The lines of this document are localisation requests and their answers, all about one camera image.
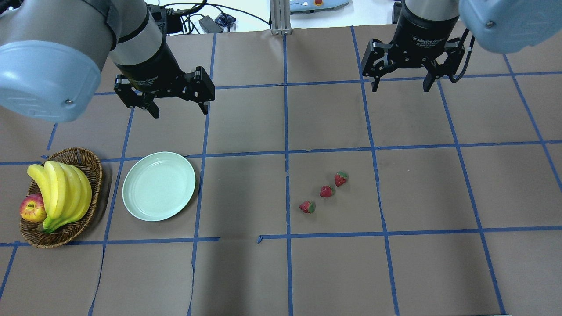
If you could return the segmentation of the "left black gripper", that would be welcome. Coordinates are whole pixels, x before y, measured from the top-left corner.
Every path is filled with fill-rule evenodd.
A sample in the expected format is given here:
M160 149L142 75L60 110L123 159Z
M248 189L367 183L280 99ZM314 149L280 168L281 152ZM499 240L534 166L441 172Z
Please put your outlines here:
M154 119L160 117L157 98L177 97L198 104L204 115L209 114L209 104L215 100L215 85L202 66L193 72L180 72L179 75L164 82L163 87L151 88L145 92L134 87L133 81L125 75L117 75L114 91L127 108L145 109Z

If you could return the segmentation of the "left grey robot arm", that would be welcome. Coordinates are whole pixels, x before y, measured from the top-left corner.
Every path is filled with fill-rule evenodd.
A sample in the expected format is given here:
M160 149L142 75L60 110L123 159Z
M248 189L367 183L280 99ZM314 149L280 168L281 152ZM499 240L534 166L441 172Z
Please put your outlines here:
M3 0L2 107L50 122L76 120L110 59L114 91L127 108L157 119L156 98L177 97L208 113L215 85L207 71L180 69L167 44L173 13L143 0Z

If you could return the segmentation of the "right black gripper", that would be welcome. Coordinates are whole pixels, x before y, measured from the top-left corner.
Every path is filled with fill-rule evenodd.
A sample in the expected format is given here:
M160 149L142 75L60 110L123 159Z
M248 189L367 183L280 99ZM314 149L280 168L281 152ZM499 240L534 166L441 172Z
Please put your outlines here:
M465 54L463 39L449 38L457 21L399 18L391 42L371 39L361 60L361 74L373 78L371 91L377 92L381 77L398 68L426 68L424 93L438 77L455 75Z

